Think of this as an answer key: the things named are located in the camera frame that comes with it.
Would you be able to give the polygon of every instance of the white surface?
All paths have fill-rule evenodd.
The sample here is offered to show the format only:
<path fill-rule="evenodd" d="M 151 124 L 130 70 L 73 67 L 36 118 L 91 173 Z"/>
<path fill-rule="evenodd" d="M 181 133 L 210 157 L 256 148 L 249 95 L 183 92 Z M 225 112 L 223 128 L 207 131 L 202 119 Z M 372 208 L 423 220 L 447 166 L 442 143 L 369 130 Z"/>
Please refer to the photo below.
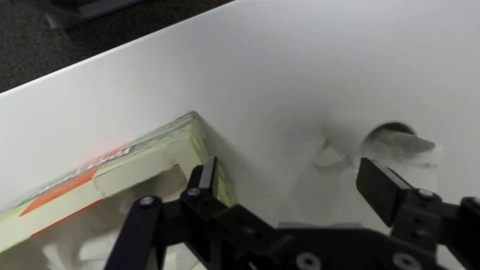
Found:
<path fill-rule="evenodd" d="M 216 130 L 241 202 L 271 221 L 378 224 L 352 181 L 312 166 L 331 110 L 409 122 L 444 149 L 426 185 L 472 194 L 478 11 L 451 0 L 243 0 L 18 86 L 0 98 L 0 203 L 192 109 Z"/>

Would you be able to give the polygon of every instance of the dark background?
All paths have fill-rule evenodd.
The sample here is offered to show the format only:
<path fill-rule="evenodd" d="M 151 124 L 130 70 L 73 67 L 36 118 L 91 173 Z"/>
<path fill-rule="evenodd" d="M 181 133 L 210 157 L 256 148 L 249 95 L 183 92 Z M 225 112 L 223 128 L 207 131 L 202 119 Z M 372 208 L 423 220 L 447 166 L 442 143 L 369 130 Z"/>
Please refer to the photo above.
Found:
<path fill-rule="evenodd" d="M 228 1 L 147 0 L 67 31 L 57 31 L 49 28 L 42 11 L 0 0 L 0 91 Z"/>

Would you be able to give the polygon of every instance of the black metal bracket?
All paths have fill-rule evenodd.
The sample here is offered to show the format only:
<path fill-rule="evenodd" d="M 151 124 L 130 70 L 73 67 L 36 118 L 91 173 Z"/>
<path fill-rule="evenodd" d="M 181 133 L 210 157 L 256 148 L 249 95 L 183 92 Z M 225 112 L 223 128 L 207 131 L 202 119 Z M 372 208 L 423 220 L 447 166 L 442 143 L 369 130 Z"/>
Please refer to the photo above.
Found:
<path fill-rule="evenodd" d="M 391 235 L 363 227 L 274 229 L 241 205 L 214 197 L 217 158 L 192 170 L 180 199 L 138 199 L 105 265 L 139 270 L 150 248 L 162 268 L 169 244 L 184 242 L 210 270 L 441 270 L 436 245 L 445 244 L 466 268 L 480 268 L 480 203 L 459 206 L 409 185 L 388 167 L 363 158 L 357 187 Z"/>

